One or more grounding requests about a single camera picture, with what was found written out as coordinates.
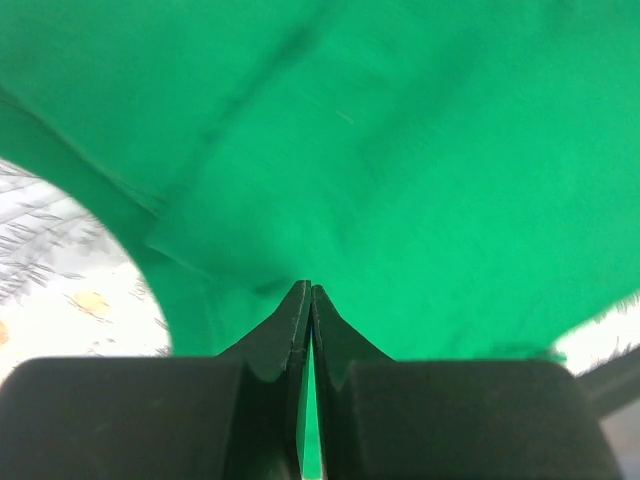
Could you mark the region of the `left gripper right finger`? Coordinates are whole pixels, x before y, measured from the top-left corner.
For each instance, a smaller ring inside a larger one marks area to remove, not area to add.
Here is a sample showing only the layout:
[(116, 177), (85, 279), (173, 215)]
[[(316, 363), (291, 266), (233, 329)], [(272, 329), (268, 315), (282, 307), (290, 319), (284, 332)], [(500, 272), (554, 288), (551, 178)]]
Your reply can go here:
[(396, 361), (311, 292), (327, 479), (618, 479), (578, 381), (540, 360)]

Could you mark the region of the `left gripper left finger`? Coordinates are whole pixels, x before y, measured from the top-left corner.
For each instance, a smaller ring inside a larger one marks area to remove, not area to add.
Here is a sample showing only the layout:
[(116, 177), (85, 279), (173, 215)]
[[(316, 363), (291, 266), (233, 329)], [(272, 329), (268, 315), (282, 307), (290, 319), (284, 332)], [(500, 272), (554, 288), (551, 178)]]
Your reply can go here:
[(298, 479), (311, 285), (213, 357), (52, 357), (1, 388), (5, 479)]

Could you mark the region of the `green t shirt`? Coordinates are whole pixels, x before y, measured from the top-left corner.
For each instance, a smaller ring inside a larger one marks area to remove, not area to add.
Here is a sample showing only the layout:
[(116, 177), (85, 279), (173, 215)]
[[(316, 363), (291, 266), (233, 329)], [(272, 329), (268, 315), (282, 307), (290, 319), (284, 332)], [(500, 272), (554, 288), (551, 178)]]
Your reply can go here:
[(42, 153), (136, 190), (232, 156), (639, 165), (639, 5), (5, 1), (1, 154)]

